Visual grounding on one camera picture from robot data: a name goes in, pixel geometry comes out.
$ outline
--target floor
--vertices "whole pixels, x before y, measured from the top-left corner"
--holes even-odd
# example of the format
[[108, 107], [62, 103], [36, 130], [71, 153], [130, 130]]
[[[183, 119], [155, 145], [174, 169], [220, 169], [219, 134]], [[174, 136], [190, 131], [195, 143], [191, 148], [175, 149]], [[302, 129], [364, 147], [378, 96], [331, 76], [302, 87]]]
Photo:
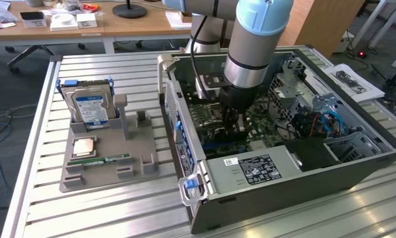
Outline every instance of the floor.
[[[355, 22], [350, 28], [351, 33], [356, 34], [362, 28], [368, 15], [356, 18]], [[367, 40], [370, 39], [375, 29], [380, 25], [380, 21], [374, 25], [371, 31], [367, 33], [364, 39], [356, 47], [356, 51], [366, 50]], [[183, 47], [187, 44], [186, 40], [174, 40], [176, 47]], [[82, 54], [103, 54], [104, 48], [100, 43], [86, 44], [87, 49], [80, 50], [76, 44], [64, 46], [50, 46], [50, 49], [59, 55], [82, 55]], [[168, 41], [144, 41], [143, 49], [136, 49], [135, 42], [128, 44], [119, 44], [120, 48], [116, 52], [131, 52], [131, 51], [159, 51], [170, 50]], [[26, 47], [15, 47], [16, 52], [22, 52]], [[378, 46], [378, 56], [368, 52], [368, 58], [364, 60], [367, 64], [374, 64], [379, 71], [388, 78], [391, 77], [396, 69], [391, 67], [394, 60], [396, 59], [396, 29], [392, 28], [390, 34], [382, 40]], [[38, 50], [28, 58], [26, 58], [18, 67], [22, 73], [15, 75], [10, 73], [6, 63], [12, 59], [15, 54], [4, 51], [0, 47], [0, 108], [8, 109], [18, 107], [24, 104], [35, 104], [38, 102], [43, 84], [43, 78], [47, 72], [50, 56]], [[344, 54], [335, 54], [331, 57], [331, 61], [335, 64], [346, 63], [351, 65], [355, 70], [359, 70], [364, 65], [347, 58]], [[372, 74], [372, 67], [367, 70], [359, 71], [359, 74], [368, 79], [376, 86], [382, 87], [384, 79], [380, 75]], [[27, 108], [19, 111], [18, 115], [26, 115], [35, 111], [35, 108]], [[0, 122], [8, 122], [10, 118], [0, 118]], [[28, 140], [28, 134], [31, 129], [34, 117], [12, 119], [11, 122], [11, 135], [0, 143], [0, 164], [3, 168], [3, 173], [6, 176], [7, 186], [8, 186], [8, 196], [0, 205], [0, 233], [4, 224], [4, 219], [7, 215], [7, 206], [10, 205], [11, 194], [16, 182], [16, 176], [19, 173], [19, 167], [22, 163], [24, 148]], [[0, 197], [3, 195], [3, 184], [0, 180]]]

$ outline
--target black lamp base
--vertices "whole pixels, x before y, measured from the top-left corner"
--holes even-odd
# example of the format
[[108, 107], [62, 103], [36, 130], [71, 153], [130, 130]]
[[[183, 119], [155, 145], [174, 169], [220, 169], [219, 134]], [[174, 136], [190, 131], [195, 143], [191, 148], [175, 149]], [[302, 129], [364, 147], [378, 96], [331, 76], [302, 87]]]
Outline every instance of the black lamp base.
[[112, 8], [112, 13], [123, 18], [140, 18], [147, 15], [147, 9], [134, 4], [131, 4], [131, 9], [128, 9], [127, 4], [122, 4]]

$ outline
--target blue hard drive label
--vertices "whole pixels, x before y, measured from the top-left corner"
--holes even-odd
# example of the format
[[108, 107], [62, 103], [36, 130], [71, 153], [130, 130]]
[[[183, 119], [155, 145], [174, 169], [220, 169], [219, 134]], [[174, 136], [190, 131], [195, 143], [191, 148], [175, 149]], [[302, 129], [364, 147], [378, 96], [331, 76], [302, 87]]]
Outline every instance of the blue hard drive label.
[[87, 125], [100, 127], [108, 122], [107, 110], [102, 106], [104, 103], [103, 96], [78, 97], [76, 103]]
[[270, 155], [260, 155], [239, 160], [239, 165], [251, 185], [280, 179], [283, 177]]

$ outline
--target chair wheel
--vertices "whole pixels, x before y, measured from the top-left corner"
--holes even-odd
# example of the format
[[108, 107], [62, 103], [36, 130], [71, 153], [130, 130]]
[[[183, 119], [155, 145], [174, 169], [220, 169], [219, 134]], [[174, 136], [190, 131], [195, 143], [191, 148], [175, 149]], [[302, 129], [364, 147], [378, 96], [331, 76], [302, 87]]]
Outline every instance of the chair wheel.
[[14, 53], [15, 52], [15, 49], [14, 49], [14, 47], [6, 46], [6, 51], [10, 52], [10, 53]]
[[15, 74], [20, 73], [20, 69], [18, 67], [10, 67], [8, 69]]

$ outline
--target circuit board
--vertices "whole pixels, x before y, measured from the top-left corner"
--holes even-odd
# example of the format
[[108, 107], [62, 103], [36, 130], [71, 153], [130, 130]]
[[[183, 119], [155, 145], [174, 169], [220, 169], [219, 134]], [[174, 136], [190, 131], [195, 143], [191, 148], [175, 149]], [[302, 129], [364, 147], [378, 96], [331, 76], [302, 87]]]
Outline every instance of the circuit board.
[[200, 100], [195, 97], [190, 97], [187, 102], [198, 136], [208, 159], [266, 149], [283, 141], [276, 124], [268, 116], [267, 101], [263, 97], [256, 100], [246, 114], [247, 123], [250, 123], [247, 139], [228, 143], [215, 143], [218, 134], [224, 133], [220, 103], [206, 103], [207, 100]]

